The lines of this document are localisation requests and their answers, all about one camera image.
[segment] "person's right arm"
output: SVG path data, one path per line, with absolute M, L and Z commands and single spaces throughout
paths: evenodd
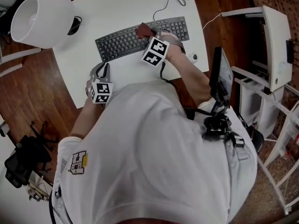
M 180 73 L 197 107 L 202 102 L 208 101 L 211 98 L 209 78 L 189 61 L 179 46 L 170 44 L 166 59 Z

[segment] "forearm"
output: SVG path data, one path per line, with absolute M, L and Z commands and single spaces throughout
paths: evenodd
M 211 98 L 208 77 L 194 66 L 185 54 L 174 56 L 169 61 L 180 73 L 189 94 L 197 106 Z
M 75 121 L 70 136 L 85 138 L 91 131 L 100 115 L 104 111 L 101 105 L 93 104 L 90 97 L 87 98 L 85 105 Z

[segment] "lamp base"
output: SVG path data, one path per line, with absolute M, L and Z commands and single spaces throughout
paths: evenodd
M 70 29 L 70 31 L 67 35 L 73 35 L 78 31 L 79 26 L 80 26 L 81 21 L 82 21 L 81 18 L 80 18 L 81 20 L 79 20 L 78 18 L 80 18 L 80 17 L 74 17 L 73 24 L 71 25 L 71 29 Z

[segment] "white cable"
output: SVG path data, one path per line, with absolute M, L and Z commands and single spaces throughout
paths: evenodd
M 205 24 L 205 26 L 203 27 L 203 29 L 205 29 L 205 27 L 207 26 L 207 24 L 209 24 L 210 22 L 212 22 L 212 21 L 214 21 L 217 17 L 219 17 L 221 15 L 221 13 L 219 13 L 217 16 L 215 16 L 214 18 L 213 18 L 213 20 L 211 20 L 211 21 L 208 21 L 206 24 Z

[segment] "shirt logo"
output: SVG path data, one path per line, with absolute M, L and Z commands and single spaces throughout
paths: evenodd
M 84 167 L 87 166 L 87 154 L 86 151 L 73 154 L 71 161 L 71 169 L 69 170 L 73 175 L 83 174 Z

